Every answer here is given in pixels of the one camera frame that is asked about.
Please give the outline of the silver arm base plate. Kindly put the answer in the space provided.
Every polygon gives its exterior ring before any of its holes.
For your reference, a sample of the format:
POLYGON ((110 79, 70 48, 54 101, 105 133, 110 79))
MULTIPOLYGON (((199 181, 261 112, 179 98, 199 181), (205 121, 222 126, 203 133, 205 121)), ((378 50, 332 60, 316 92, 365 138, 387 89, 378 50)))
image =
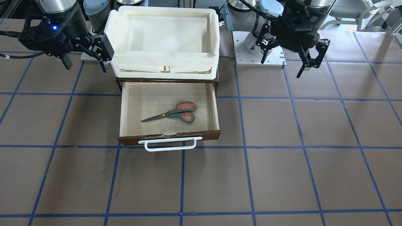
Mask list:
POLYGON ((233 31, 234 51, 237 65, 240 66, 286 66, 283 49, 278 46, 267 53, 266 60, 261 62, 263 50, 256 45, 257 39, 251 32, 233 31))

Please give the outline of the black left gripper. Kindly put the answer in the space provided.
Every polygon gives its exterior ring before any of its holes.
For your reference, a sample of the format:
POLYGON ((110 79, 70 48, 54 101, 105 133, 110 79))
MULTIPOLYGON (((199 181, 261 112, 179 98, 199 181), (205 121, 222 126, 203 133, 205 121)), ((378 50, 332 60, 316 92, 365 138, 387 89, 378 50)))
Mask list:
POLYGON ((256 10, 258 15, 267 19, 256 41, 263 51, 260 63, 265 63, 271 49, 281 46, 298 53, 303 62, 296 78, 312 67, 319 68, 330 40, 321 39, 318 30, 330 9, 330 5, 285 5, 278 17, 256 10))

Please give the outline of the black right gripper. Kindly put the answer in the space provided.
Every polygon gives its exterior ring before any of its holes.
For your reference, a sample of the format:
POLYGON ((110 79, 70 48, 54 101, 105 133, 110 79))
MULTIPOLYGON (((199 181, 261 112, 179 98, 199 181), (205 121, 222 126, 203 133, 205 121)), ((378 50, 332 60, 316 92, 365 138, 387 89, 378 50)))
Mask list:
MULTIPOLYGON (((18 40, 27 49, 43 51, 59 58, 70 70, 72 62, 67 53, 83 52, 81 37, 88 35, 84 14, 79 3, 33 3, 33 12, 25 17, 25 24, 18 40)), ((108 61, 100 60, 104 73, 108 61)))

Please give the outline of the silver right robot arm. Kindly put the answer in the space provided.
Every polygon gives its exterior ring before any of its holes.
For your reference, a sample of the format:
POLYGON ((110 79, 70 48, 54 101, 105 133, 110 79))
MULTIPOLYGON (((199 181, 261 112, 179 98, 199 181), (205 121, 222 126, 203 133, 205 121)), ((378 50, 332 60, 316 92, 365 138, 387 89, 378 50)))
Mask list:
POLYGON ((90 34, 76 0, 33 0, 18 37, 27 49, 72 67, 68 53, 83 52, 120 78, 214 79, 219 61, 219 18, 213 9, 173 8, 85 0, 90 34))

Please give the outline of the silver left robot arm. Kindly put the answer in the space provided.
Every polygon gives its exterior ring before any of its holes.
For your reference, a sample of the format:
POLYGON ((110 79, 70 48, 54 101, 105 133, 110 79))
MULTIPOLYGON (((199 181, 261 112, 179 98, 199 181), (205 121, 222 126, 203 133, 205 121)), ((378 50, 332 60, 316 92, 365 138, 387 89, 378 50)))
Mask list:
POLYGON ((320 25, 334 0, 229 0, 223 5, 225 29, 246 32, 243 47, 250 55, 267 61, 276 47, 297 53, 303 71, 319 68, 330 45, 321 39, 320 25))

